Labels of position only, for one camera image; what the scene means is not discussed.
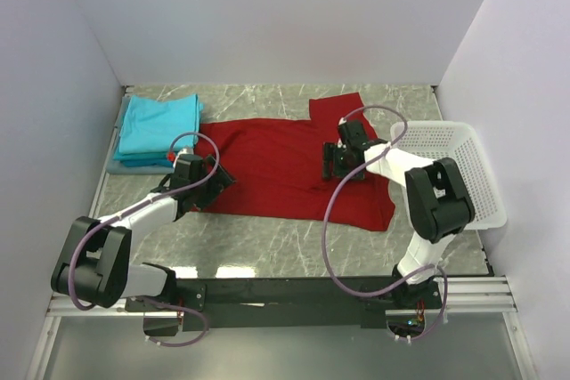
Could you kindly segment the light blue folded t shirt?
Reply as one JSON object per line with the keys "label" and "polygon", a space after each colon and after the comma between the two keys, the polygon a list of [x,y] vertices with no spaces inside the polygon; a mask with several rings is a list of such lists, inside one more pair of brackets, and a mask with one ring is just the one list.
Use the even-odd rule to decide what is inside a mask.
{"label": "light blue folded t shirt", "polygon": [[172,101],[130,96],[122,117],[118,153],[130,157],[170,151],[178,135],[198,132],[203,109],[197,94]]}

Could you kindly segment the aluminium frame rail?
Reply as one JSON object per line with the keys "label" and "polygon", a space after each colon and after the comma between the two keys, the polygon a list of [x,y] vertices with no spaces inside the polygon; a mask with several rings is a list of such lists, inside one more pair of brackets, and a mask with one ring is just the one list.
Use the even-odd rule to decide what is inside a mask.
{"label": "aluminium frame rail", "polygon": [[[51,277],[54,292],[81,311],[132,298],[201,316],[206,303],[309,304],[345,296],[420,307],[446,295],[439,258],[452,240],[475,228],[480,213],[476,169],[466,160],[424,158],[400,148],[413,128],[400,119],[390,140],[366,121],[358,93],[312,99],[306,120],[240,119],[202,124],[199,101],[177,102],[174,125],[160,122],[159,153],[171,166],[140,202],[103,218],[82,216],[69,229]],[[257,214],[386,230],[394,204],[390,182],[406,193],[413,228],[404,257],[389,276],[347,286],[324,278],[215,279],[204,287],[166,267],[130,261],[136,241],[189,212]]]}

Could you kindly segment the red t shirt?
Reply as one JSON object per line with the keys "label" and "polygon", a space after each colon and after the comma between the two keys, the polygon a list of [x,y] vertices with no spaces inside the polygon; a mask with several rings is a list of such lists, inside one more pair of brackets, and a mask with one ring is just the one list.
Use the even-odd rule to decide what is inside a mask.
{"label": "red t shirt", "polygon": [[351,111],[363,120],[362,98],[349,93],[308,102],[308,119],[252,118],[203,123],[196,154],[218,151],[236,182],[208,207],[239,214],[320,221],[338,179],[322,179],[322,146],[338,138],[339,119]]}

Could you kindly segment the teal folded t shirt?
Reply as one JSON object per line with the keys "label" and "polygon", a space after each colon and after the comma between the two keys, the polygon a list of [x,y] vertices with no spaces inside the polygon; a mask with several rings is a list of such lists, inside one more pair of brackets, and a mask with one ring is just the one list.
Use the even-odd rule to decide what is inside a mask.
{"label": "teal folded t shirt", "polygon": [[113,159],[126,167],[173,166],[173,162],[167,158],[166,152],[124,154],[116,150]]}

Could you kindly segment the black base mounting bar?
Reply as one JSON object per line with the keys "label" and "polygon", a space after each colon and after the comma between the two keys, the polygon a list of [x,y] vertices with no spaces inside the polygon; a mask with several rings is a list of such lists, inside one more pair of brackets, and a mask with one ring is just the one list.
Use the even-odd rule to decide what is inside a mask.
{"label": "black base mounting bar", "polygon": [[324,277],[179,279],[172,303],[202,313],[212,328],[384,328],[389,311],[437,310],[442,297],[434,279],[369,298],[350,295]]}

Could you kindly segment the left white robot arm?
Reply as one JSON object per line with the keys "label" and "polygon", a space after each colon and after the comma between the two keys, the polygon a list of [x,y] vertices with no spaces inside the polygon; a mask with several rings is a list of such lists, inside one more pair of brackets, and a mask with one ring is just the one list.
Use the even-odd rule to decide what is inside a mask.
{"label": "left white robot arm", "polygon": [[52,291],[69,295],[74,289],[83,310],[140,296],[157,310],[172,308],[179,301],[174,270],[134,264],[132,253],[153,231],[211,206],[234,183],[214,156],[182,154],[173,172],[138,203],[99,219],[80,216],[71,224],[50,279]]}

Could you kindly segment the white plastic perforated basket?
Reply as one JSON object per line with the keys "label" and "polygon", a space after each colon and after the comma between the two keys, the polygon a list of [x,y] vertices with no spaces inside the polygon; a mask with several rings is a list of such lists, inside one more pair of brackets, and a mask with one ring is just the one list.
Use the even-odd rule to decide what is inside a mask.
{"label": "white plastic perforated basket", "polygon": [[456,162],[476,212],[467,230],[498,229],[506,224],[507,213],[493,169],[472,126],[453,121],[410,121],[397,148],[423,158],[452,158]]}

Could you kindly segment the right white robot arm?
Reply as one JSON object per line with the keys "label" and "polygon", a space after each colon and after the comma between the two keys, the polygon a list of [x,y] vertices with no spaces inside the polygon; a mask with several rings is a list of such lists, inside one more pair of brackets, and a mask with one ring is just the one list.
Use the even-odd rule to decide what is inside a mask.
{"label": "right white robot arm", "polygon": [[323,148],[323,175],[339,166],[345,174],[327,205],[324,221],[330,218],[342,187],[365,171],[384,177],[405,189],[413,235],[406,253],[395,266],[395,281],[378,291],[356,291],[334,274],[327,254],[326,232],[322,232],[322,256],[333,283],[344,292],[372,298],[391,293],[395,304],[412,307],[429,287],[443,251],[476,215],[467,186],[452,158],[433,160],[400,150],[390,141],[371,140],[359,120],[341,119],[339,142]]}

